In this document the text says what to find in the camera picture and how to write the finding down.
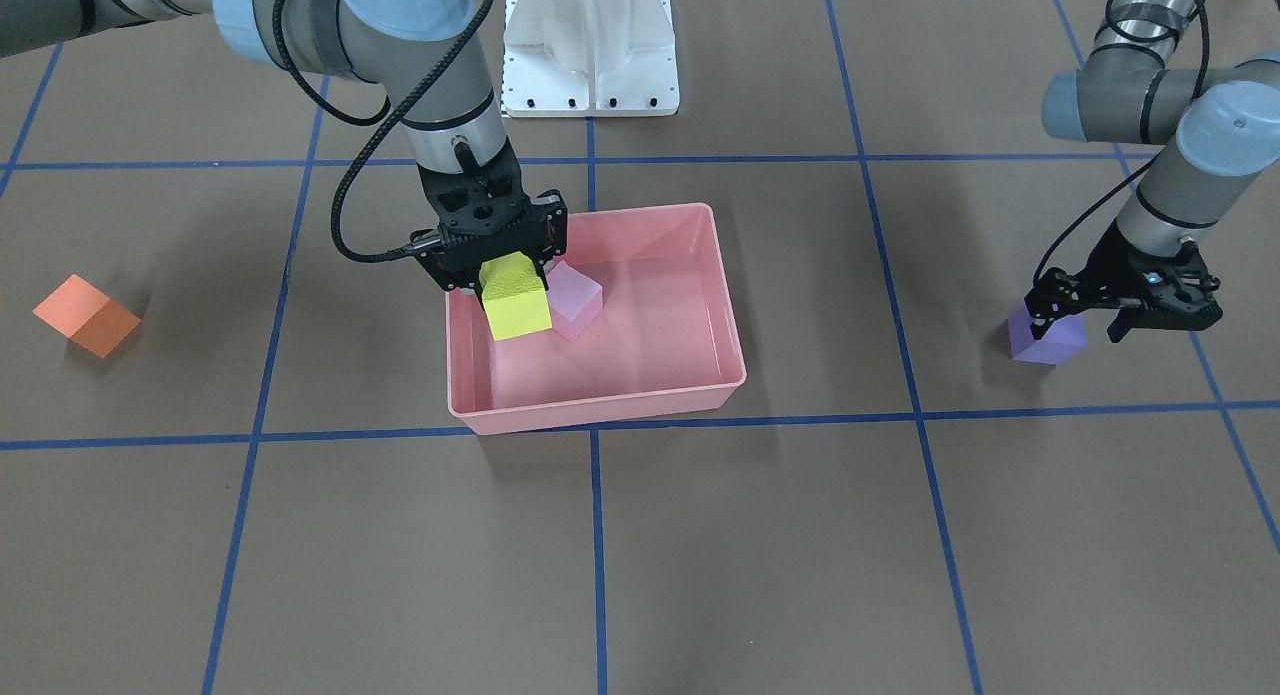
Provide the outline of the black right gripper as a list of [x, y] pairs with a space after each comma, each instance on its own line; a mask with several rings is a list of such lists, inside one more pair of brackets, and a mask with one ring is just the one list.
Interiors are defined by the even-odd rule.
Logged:
[[419, 166], [428, 204], [438, 218], [433, 230], [410, 236], [410, 257], [443, 291], [483, 289], [485, 262], [522, 253], [536, 268], [567, 252], [568, 212], [558, 189], [530, 197], [521, 163], [506, 142], [490, 161], [457, 174]]

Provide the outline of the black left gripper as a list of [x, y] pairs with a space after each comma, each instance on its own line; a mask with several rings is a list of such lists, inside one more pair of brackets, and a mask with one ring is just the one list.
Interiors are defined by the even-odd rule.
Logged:
[[1065, 317], [1110, 308], [1116, 314], [1106, 326], [1112, 344], [1135, 329], [1204, 332], [1222, 317], [1216, 300], [1220, 285], [1197, 241], [1184, 238], [1175, 256], [1151, 256], [1112, 225], [1079, 273], [1048, 268], [1036, 275], [1025, 294], [1028, 329], [1034, 340], [1042, 340]]

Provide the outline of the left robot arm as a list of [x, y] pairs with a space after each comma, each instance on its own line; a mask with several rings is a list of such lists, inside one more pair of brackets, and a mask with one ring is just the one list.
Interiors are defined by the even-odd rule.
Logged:
[[1079, 271], [1038, 262], [1024, 334], [1042, 339], [1091, 308], [1114, 312], [1115, 343], [1135, 329], [1203, 332], [1221, 320], [1201, 244], [1277, 163], [1277, 54], [1211, 69], [1210, 52], [1207, 0], [1107, 0], [1083, 65], [1048, 84], [1048, 134], [1157, 154], [1112, 189], [1125, 204]]

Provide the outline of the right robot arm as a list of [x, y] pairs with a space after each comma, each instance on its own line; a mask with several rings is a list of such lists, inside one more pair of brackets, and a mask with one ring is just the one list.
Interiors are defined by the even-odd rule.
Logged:
[[[547, 289], [566, 250], [557, 189], [531, 197], [477, 35], [497, 0], [1, 0], [4, 56], [101, 31], [210, 15], [247, 60], [287, 72], [317, 108], [370, 127], [332, 200], [334, 247], [353, 262], [413, 259], [443, 291], [476, 297]], [[436, 221], [406, 244], [366, 253], [342, 218], [356, 177], [403, 133]]]

